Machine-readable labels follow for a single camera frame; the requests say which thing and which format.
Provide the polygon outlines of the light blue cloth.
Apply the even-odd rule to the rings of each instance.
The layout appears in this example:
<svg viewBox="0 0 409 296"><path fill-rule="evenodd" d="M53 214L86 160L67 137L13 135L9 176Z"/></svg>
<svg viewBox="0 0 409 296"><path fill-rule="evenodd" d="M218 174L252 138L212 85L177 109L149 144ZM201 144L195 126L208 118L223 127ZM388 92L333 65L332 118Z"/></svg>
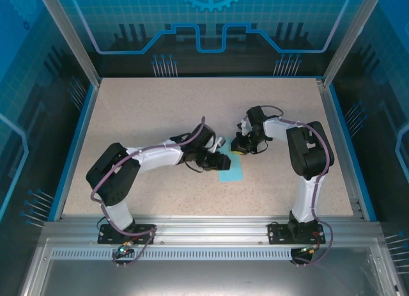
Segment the light blue cloth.
<svg viewBox="0 0 409 296"><path fill-rule="evenodd" d="M224 155L227 155L231 160L229 170L219 171L219 181L226 183L243 180L240 156L239 154L235 154L231 151L231 140L227 140L224 146L219 148L218 151Z"/></svg>

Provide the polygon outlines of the grey metal tray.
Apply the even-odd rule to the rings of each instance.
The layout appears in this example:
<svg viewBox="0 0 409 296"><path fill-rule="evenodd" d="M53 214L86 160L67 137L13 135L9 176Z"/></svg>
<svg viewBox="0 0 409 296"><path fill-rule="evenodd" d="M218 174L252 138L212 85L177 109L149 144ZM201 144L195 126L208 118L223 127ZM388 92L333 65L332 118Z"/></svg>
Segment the grey metal tray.
<svg viewBox="0 0 409 296"><path fill-rule="evenodd" d="M335 248L312 266L289 261L52 260L36 250L18 296L409 296L379 245Z"/></svg>

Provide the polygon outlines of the aluminium frame post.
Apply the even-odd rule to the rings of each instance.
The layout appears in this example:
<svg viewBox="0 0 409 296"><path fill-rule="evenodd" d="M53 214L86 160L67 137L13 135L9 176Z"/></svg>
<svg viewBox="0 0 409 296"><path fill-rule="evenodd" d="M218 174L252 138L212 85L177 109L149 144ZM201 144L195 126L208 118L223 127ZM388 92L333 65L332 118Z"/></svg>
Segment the aluminium frame post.
<svg viewBox="0 0 409 296"><path fill-rule="evenodd" d="M326 72L323 76L323 87L329 89L332 81L343 65L356 39L361 34L368 18L372 14L379 0L363 0L357 10L347 32L345 33L340 46L336 50L331 62L329 63Z"/></svg>
<svg viewBox="0 0 409 296"><path fill-rule="evenodd" d="M59 0L42 0L90 83L100 87L100 76Z"/></svg>

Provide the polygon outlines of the aluminium table edge rail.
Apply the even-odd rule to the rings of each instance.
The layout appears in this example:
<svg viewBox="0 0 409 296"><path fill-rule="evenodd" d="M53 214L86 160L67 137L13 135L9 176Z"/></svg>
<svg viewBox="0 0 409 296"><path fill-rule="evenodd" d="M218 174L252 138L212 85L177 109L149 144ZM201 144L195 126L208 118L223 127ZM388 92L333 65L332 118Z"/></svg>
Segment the aluminium table edge rail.
<svg viewBox="0 0 409 296"><path fill-rule="evenodd" d="M39 243L60 247L96 245L97 215L66 215L45 223ZM138 224L157 226L155 247L266 247L267 225L285 224L286 216L184 216L137 215ZM374 247L385 245L379 222L359 217L326 217L334 232L334 247Z"/></svg>

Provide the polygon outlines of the aluminium side rail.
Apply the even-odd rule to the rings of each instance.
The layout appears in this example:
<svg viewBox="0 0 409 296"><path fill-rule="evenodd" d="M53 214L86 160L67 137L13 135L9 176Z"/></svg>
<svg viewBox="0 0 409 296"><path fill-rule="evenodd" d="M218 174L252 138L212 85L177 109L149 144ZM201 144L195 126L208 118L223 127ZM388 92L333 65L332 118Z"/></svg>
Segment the aluminium side rail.
<svg viewBox="0 0 409 296"><path fill-rule="evenodd" d="M336 162L339 164L348 199L352 208L352 218L354 221L366 221L366 216L360 203L360 185L358 181L355 180L353 164L350 159L349 150L344 138L343 129L336 111L335 103L331 92L324 87L323 81L318 78L316 83L332 135L334 155L337 157Z"/></svg>

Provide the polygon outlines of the blue table edge strip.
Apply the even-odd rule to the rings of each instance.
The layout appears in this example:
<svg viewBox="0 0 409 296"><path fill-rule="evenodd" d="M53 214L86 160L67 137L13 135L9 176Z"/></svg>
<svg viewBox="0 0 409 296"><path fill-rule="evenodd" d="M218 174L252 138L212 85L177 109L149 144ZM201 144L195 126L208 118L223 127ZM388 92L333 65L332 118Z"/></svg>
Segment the blue table edge strip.
<svg viewBox="0 0 409 296"><path fill-rule="evenodd" d="M347 149L346 152L348 154L347 158L348 158L348 161L350 162L350 167L348 168L348 171L352 174L351 176L352 181L357 190L357 194L359 196L359 202L362 206L361 210L363 213L363 217L366 221L375 222L378 220L378 218L376 216L376 212L374 210L374 207L371 201L371 197L369 195L367 185L365 183L364 176L360 168L357 154L353 146L352 136L348 130L346 120L344 117L344 113L342 112L341 105L339 103L339 99L337 97L336 90L333 84L331 84L329 87L329 93L334 103L334 108L336 110L337 119L342 128L341 130L342 137L346 143L346 149Z"/></svg>
<svg viewBox="0 0 409 296"><path fill-rule="evenodd" d="M87 92L86 99L82 107L73 139L68 151L65 165L63 167L61 178L56 189L54 201L48 215L48 221L50 222L60 220L63 213L63 208L72 184L75 169L79 160L79 155L81 154L82 146L86 137L86 132L95 106L98 91L99 88L91 85Z"/></svg>

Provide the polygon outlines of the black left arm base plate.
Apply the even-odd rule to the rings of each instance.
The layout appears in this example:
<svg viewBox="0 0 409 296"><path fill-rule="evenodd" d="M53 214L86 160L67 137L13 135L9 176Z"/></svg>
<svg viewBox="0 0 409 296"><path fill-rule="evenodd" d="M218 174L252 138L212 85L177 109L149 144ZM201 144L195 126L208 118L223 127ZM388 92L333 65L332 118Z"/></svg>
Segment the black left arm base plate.
<svg viewBox="0 0 409 296"><path fill-rule="evenodd" d="M132 223L129 227L125 229L125 232L127 233L142 233L148 230L151 230L153 228L156 228L154 224L135 224ZM136 245L142 245L145 244L150 235L145 234L141 235L138 237L131 237L128 235L123 235L116 231L110 224L103 224L101 225L99 229L99 235L98 235L98 244L123 244L125 242L128 242L129 240L133 241L133 244Z"/></svg>

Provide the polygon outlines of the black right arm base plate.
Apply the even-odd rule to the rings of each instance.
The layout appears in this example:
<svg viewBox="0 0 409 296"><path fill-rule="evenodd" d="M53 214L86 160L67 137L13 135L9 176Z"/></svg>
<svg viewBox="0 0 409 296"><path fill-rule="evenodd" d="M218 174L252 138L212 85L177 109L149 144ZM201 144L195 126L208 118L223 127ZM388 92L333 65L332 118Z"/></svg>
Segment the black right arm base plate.
<svg viewBox="0 0 409 296"><path fill-rule="evenodd" d="M326 244L323 226L316 221L289 221L286 224L272 222L267 226L267 234L270 245Z"/></svg>

